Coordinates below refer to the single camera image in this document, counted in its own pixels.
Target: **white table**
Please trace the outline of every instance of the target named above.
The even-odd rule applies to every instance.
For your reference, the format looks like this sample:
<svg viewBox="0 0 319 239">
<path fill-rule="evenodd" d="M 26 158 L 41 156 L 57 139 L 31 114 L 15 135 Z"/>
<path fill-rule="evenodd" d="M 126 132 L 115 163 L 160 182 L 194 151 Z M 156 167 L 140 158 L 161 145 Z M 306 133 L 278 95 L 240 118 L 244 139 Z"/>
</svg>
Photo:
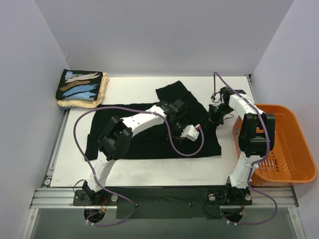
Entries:
<svg viewBox="0 0 319 239">
<path fill-rule="evenodd" d="M 246 77 L 224 77 L 234 89 L 244 90 L 253 101 Z M 102 104 L 153 103 L 159 101 L 155 89 L 181 81 L 208 110 L 213 92 L 212 77 L 111 77 Z M 216 80 L 217 91 L 224 85 Z M 71 187 L 78 180 L 89 177 L 88 164 L 77 149 L 73 126 L 84 109 L 71 109 L 65 126 L 62 143 L 55 162 L 51 187 Z M 85 116 L 78 124 L 77 137 L 85 150 L 87 135 L 94 113 Z M 107 186 L 197 186 L 223 185 L 235 169 L 236 154 L 232 126 L 237 115 L 217 128 L 221 156 L 185 159 L 121 159 L 118 160 L 106 182 Z"/>
</svg>

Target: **black cloth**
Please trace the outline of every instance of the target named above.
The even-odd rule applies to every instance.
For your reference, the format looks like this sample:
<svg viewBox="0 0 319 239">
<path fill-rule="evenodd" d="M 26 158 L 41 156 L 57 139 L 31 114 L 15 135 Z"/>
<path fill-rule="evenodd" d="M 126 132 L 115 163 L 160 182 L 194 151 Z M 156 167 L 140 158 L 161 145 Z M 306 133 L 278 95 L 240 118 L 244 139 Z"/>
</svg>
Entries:
<svg viewBox="0 0 319 239">
<path fill-rule="evenodd" d="M 166 101 L 171 104 L 177 99 L 181 99 L 187 106 L 187 113 L 181 119 L 184 124 L 201 124 L 204 132 L 204 146 L 202 150 L 193 156 L 208 157 L 221 154 L 221 147 L 218 144 L 216 137 L 216 125 L 208 123 L 208 112 L 202 104 L 192 95 L 190 91 L 180 82 L 177 81 L 171 85 L 156 90 L 160 101 Z M 121 106 L 134 110 L 147 110 L 156 103 L 151 104 L 131 104 L 131 105 L 112 105 Z M 133 116 L 136 113 L 122 111 L 122 110 L 105 110 L 95 113 L 91 131 L 87 138 L 87 148 L 85 155 L 89 160 L 96 159 L 98 156 L 98 138 L 103 131 L 108 120 L 113 116 L 120 118 Z M 173 140 L 176 148 L 185 154 L 191 154 L 197 151 L 201 144 L 201 136 L 193 142 L 189 139 Z M 159 159 L 159 158 L 183 158 L 177 154 L 168 139 L 167 129 L 165 124 L 153 126 L 147 130 L 142 131 L 132 138 L 131 146 L 126 159 Z"/>
</svg>

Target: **orange plastic laundry basket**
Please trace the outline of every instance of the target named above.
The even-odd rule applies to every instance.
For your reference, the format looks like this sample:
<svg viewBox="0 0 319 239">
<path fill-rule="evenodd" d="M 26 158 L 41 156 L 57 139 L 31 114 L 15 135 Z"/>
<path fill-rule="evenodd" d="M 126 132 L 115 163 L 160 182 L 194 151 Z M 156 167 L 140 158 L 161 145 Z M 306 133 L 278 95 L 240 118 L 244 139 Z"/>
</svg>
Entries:
<svg viewBox="0 0 319 239">
<path fill-rule="evenodd" d="M 252 176 L 251 185 L 263 187 L 288 187 L 297 183 L 312 182 L 317 168 L 297 118 L 288 108 L 279 105 L 256 106 L 276 118 L 275 146 L 267 159 L 259 163 Z M 242 120 L 237 119 L 233 135 L 239 157 L 238 135 Z"/>
</svg>

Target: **stack of folded clothes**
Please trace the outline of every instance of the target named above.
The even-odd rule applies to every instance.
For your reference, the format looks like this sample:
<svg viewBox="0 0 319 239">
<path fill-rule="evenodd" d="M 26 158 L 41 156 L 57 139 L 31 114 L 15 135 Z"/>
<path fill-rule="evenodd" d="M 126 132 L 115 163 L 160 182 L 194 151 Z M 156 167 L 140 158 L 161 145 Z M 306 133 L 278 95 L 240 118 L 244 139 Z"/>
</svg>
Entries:
<svg viewBox="0 0 319 239">
<path fill-rule="evenodd" d="M 107 82 L 106 73 L 64 70 L 55 95 L 57 103 L 64 108 L 96 108 L 104 98 Z"/>
</svg>

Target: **brown brushstroke print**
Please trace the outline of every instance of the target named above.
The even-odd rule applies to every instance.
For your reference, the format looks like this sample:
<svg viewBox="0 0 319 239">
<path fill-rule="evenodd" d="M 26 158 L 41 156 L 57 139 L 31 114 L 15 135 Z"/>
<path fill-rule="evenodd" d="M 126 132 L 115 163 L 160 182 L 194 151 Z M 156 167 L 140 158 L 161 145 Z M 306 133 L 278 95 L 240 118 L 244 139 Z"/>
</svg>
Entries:
<svg viewBox="0 0 319 239">
<path fill-rule="evenodd" d="M 86 85 L 89 84 L 91 81 L 73 81 L 66 86 L 63 86 L 60 88 L 60 91 L 67 91 L 68 89 L 74 87 L 74 86 L 79 86 L 79 85 Z"/>
</svg>

